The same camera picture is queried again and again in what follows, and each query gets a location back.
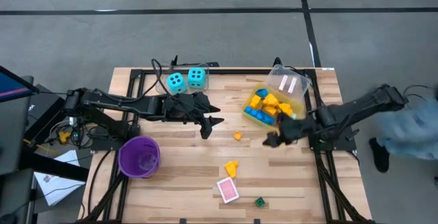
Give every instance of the green die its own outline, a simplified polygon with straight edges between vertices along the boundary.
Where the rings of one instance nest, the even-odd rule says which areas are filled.
[[[261,208],[265,205],[265,201],[261,197],[259,197],[257,200],[255,200],[255,205]]]

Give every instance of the wooden tabletop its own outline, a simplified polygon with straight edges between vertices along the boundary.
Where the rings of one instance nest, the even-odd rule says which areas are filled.
[[[109,93],[126,95],[131,68],[114,69]],[[326,104],[342,103],[333,69],[316,69],[320,94]],[[241,107],[253,86],[265,75],[210,75],[211,104],[225,119],[214,126],[208,140],[201,139],[199,125],[139,121],[141,135],[150,136],[160,146],[161,164],[149,179],[130,179],[123,223],[325,223],[318,174],[313,152],[306,138],[297,145],[263,147],[266,131],[242,117]],[[145,87],[154,81],[147,75]],[[157,95],[153,89],[149,95]],[[115,119],[122,114],[107,110]],[[243,134],[241,141],[233,138]],[[104,152],[93,156],[83,203],[87,206],[91,177]],[[343,151],[333,153],[339,184],[352,205],[365,218],[371,214],[357,161]],[[114,152],[105,159],[97,173],[92,208],[108,187]],[[234,179],[240,198],[224,204],[216,182],[228,177],[224,165],[237,160]],[[333,193],[331,205],[336,218]],[[116,216],[119,190],[114,194],[111,218]],[[257,208],[254,201],[263,197],[267,203]]]

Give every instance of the die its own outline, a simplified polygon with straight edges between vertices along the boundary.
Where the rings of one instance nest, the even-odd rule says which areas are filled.
[[[205,86],[205,71],[200,68],[192,68],[188,73],[188,82],[190,88],[204,88]]]
[[[182,93],[187,90],[183,76],[180,73],[173,73],[166,79],[172,94]]]

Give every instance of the concrete floor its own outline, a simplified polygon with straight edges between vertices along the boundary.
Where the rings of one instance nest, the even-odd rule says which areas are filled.
[[[310,8],[438,7],[438,0],[308,0]],[[300,7],[300,0],[0,0],[0,10]],[[322,66],[335,67],[344,101],[388,83],[436,84],[438,13],[312,14]],[[303,15],[191,14],[0,16],[1,65],[30,74],[53,91],[107,89],[117,66],[217,61],[221,66],[313,66]],[[374,220],[436,223],[438,162],[391,157],[389,172],[372,163],[372,119],[357,125],[361,172]],[[82,190],[39,216],[74,221]]]

